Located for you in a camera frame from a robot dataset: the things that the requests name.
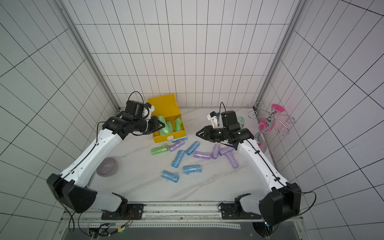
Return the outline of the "pink metal cup rack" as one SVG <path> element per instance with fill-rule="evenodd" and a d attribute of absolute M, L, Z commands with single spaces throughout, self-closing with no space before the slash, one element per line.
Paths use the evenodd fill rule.
<path fill-rule="evenodd" d="M 255 134 L 255 139 L 258 144 L 261 144 L 264 140 L 262 134 L 271 132 L 275 125 L 278 124 L 277 132 L 281 136 L 287 136 L 290 133 L 291 127 L 294 125 L 296 119 L 291 115 L 284 114 L 286 111 L 284 107 L 272 104 L 271 110 L 267 111 L 267 107 L 261 103 L 255 103 L 253 110 L 248 112 L 248 117 L 253 120 L 258 120 L 259 131 Z"/>

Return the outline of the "purple bag roll right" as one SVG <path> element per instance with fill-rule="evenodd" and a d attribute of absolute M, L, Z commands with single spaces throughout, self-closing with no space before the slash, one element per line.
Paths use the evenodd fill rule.
<path fill-rule="evenodd" d="M 229 160 L 229 162 L 230 162 L 230 164 L 231 164 L 233 169 L 236 169 L 236 168 L 239 167 L 239 164 L 236 161 L 236 159 L 234 158 L 234 155 L 232 154 L 232 152 L 227 152 L 225 154 L 225 156 L 228 158 L 228 160 Z"/>

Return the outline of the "blue bag roll near drawer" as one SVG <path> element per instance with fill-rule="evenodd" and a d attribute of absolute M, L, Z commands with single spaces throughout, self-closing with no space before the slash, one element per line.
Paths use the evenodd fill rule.
<path fill-rule="evenodd" d="M 178 142 L 178 141 L 180 141 L 180 140 L 187 141 L 187 140 L 188 140 L 188 137 L 182 137 L 182 138 L 178 138 L 178 139 L 173 139 L 172 142 L 173 142 L 173 143 L 176 143 L 176 142 Z"/>

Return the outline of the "pale green jar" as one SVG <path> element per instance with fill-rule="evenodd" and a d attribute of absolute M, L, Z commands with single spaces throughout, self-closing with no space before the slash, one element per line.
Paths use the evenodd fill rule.
<path fill-rule="evenodd" d="M 245 125 L 245 119 L 243 117 L 238 117 L 238 123 L 240 124 L 240 127 L 243 128 Z"/>

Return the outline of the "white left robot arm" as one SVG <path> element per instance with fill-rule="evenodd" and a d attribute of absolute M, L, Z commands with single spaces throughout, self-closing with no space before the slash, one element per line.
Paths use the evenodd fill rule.
<path fill-rule="evenodd" d="M 130 213 L 126 198 L 97 192 L 87 185 L 110 151 L 129 134 L 150 135 L 166 127 L 152 114 L 154 111 L 150 103 L 128 100 L 125 110 L 103 123 L 96 139 L 69 167 L 47 178 L 55 199 L 77 214 L 100 210 L 103 219 L 124 220 Z"/>

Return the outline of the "lavender bowl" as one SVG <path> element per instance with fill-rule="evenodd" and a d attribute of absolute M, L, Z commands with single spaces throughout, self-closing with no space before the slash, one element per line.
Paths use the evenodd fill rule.
<path fill-rule="evenodd" d="M 115 173 L 118 168 L 118 162 L 111 157 L 105 158 L 97 167 L 96 173 L 100 177 L 108 177 Z"/>

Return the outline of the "purple bag roll upright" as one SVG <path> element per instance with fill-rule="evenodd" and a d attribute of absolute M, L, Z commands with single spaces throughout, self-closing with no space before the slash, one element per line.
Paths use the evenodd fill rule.
<path fill-rule="evenodd" d="M 211 154 L 211 157 L 212 159 L 216 160 L 218 155 L 219 155 L 219 151 L 220 151 L 220 145 L 219 144 L 215 144 L 214 148 L 213 148 L 213 151 L 212 151 L 212 154 Z"/>

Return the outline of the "blue bag roll lower left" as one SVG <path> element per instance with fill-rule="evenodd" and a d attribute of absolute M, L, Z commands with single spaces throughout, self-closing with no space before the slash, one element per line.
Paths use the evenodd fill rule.
<path fill-rule="evenodd" d="M 177 183 L 180 179 L 180 176 L 178 173 L 171 173 L 169 171 L 163 171 L 162 172 L 162 177 L 164 179 L 167 179 L 169 181 L 172 181 L 173 183 Z"/>

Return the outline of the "yellow plastic drawer cabinet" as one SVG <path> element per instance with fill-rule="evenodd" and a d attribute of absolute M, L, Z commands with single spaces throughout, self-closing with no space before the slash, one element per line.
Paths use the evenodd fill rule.
<path fill-rule="evenodd" d="M 175 120 L 179 117 L 181 118 L 182 114 L 174 94 L 149 98 L 147 102 L 155 107 L 155 111 L 152 113 L 153 116 L 163 116 L 166 121 L 173 122 L 173 127 L 175 128 Z M 153 134 L 153 140 L 158 144 L 168 140 L 183 138 L 186 136 L 183 122 L 181 128 L 181 131 L 173 132 L 166 136 L 162 136 L 159 132 L 156 132 Z"/>

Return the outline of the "blue bag roll upper middle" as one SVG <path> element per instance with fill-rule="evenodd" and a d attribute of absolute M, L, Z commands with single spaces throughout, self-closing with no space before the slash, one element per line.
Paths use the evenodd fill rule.
<path fill-rule="evenodd" d="M 193 154 L 193 152 L 200 146 L 200 143 L 198 141 L 195 141 L 186 151 L 185 153 L 190 156 Z"/>

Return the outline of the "purple bag roll centre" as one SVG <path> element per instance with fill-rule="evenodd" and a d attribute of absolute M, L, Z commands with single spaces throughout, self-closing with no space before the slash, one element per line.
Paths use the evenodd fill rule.
<path fill-rule="evenodd" d="M 203 152 L 195 151 L 195 152 L 193 152 L 193 157 L 199 158 L 199 159 L 210 160 L 211 159 L 211 153 L 203 153 Z"/>

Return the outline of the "purple bag roll upper left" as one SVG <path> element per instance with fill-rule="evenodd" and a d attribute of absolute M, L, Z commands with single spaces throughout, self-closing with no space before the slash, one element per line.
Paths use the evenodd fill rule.
<path fill-rule="evenodd" d="M 178 140 L 177 142 L 175 142 L 173 145 L 169 146 L 169 151 L 170 152 L 174 152 L 176 149 L 180 148 L 181 146 L 183 146 L 185 144 L 185 141 L 184 140 Z"/>

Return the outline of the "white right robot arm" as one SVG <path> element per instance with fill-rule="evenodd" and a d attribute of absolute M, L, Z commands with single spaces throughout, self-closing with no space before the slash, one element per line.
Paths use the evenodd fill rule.
<path fill-rule="evenodd" d="M 254 168 L 260 187 L 256 194 L 246 193 L 235 198 L 234 207 L 225 211 L 223 218 L 263 219 L 275 226 L 300 214 L 302 191 L 298 184 L 290 184 L 266 158 L 255 136 L 241 128 L 234 111 L 211 112 L 210 125 L 196 133 L 211 143 L 227 141 Z"/>

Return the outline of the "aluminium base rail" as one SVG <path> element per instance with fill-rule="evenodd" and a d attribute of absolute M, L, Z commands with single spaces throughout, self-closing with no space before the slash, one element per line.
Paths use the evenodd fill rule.
<path fill-rule="evenodd" d="M 267 222 L 256 213 L 245 212 L 238 201 L 235 202 L 129 202 L 127 213 L 116 214 L 88 210 L 75 215 L 71 221 L 75 227 L 128 228 L 144 227 L 240 227 L 240 223 L 250 222 L 266 225 Z"/>

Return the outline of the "green bag roll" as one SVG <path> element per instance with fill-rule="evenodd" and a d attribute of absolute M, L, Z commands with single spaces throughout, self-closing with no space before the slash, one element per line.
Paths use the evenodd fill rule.
<path fill-rule="evenodd" d="M 160 146 L 160 147 L 151 149 L 151 154 L 157 155 L 157 154 L 168 152 L 168 151 L 169 151 L 169 146 L 165 145 L 165 146 Z"/>
<path fill-rule="evenodd" d="M 158 116 L 158 120 L 160 123 L 161 129 L 159 130 L 160 135 L 166 136 L 170 133 L 170 129 L 168 127 L 167 121 L 165 120 L 164 116 Z"/>
<path fill-rule="evenodd" d="M 173 133 L 174 132 L 174 127 L 173 127 L 172 121 L 167 121 L 167 126 L 168 126 L 168 129 L 169 129 L 169 133 Z"/>
<path fill-rule="evenodd" d="M 181 117 L 178 117 L 175 119 L 175 131 L 176 132 L 179 132 L 179 131 L 182 131 L 183 128 L 182 128 L 182 118 Z"/>

